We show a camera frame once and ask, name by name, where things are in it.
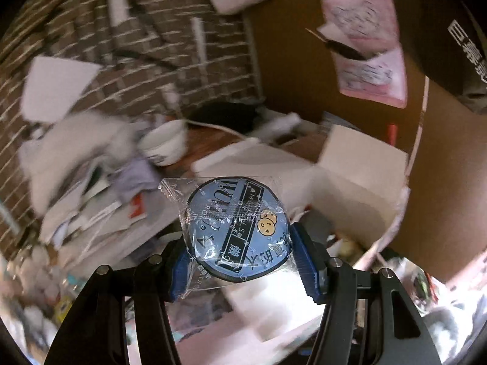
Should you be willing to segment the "brown wooden box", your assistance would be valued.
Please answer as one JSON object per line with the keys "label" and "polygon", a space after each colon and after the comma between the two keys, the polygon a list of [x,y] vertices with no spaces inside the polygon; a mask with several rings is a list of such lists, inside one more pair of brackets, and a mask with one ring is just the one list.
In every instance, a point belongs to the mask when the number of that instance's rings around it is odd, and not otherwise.
{"label": "brown wooden box", "polygon": [[241,140],[242,137],[220,129],[191,126],[187,136],[187,152],[180,161],[163,167],[162,174],[170,178],[192,177],[191,165],[194,162]]}

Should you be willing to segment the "grey fluffy fur pile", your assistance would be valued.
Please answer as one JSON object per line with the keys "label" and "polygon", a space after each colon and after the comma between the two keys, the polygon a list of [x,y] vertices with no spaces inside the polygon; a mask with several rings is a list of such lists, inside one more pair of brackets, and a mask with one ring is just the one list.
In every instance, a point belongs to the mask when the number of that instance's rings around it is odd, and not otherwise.
{"label": "grey fluffy fur pile", "polygon": [[103,155],[121,166],[136,154],[135,130],[120,116],[91,109],[56,123],[27,154],[30,204],[44,216],[67,177],[82,163]]}

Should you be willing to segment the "pink cartoon hanging organizer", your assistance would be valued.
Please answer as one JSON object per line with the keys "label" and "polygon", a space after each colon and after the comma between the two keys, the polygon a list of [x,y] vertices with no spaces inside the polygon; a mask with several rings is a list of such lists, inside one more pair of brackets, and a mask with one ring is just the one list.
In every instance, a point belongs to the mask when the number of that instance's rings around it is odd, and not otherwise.
{"label": "pink cartoon hanging organizer", "polygon": [[345,96],[404,109],[407,81],[393,0],[322,0],[317,28],[332,51],[338,88]]}

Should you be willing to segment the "white panda bowl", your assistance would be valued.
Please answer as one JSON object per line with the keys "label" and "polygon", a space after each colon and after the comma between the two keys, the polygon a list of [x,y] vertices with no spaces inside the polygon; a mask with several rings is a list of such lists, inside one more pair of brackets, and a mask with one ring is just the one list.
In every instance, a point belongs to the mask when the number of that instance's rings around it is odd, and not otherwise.
{"label": "white panda bowl", "polygon": [[139,151],[155,166],[171,166],[187,153],[187,123],[171,120],[141,138]]}

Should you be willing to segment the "purple grey cloth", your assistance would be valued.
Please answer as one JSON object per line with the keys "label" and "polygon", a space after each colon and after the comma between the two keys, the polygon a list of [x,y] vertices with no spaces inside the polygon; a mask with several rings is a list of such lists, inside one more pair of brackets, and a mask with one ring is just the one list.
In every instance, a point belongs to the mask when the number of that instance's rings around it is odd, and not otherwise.
{"label": "purple grey cloth", "polygon": [[143,157],[135,157],[109,175],[110,187],[122,204],[130,202],[142,191],[156,190],[160,176]]}

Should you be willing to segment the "round blue badge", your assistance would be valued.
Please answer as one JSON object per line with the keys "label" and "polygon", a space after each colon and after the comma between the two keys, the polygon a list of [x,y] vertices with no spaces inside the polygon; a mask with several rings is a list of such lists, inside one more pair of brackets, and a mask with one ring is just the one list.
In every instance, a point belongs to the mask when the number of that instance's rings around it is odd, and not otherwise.
{"label": "round blue badge", "polygon": [[182,250],[191,257],[187,290],[179,298],[295,269],[291,223],[278,179],[165,178],[159,189],[177,208],[182,228],[169,264]]}

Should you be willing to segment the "stack of books and papers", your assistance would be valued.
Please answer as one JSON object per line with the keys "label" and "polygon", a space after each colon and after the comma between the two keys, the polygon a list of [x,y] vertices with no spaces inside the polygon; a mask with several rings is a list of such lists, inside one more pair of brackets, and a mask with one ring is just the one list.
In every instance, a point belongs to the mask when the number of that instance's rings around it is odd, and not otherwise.
{"label": "stack of books and papers", "polygon": [[176,218],[176,207],[157,188],[123,202],[105,177],[92,188],[83,179],[44,215],[39,241],[54,250],[57,266],[85,275],[115,265]]}

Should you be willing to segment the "white paper sheet on wall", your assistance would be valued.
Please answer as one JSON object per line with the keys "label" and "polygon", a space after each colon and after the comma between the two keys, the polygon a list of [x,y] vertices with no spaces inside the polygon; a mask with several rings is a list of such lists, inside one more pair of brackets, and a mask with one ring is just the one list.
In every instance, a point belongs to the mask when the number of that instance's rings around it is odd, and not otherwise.
{"label": "white paper sheet on wall", "polygon": [[62,120],[101,68],[74,59],[36,56],[23,87],[22,118],[35,123]]}

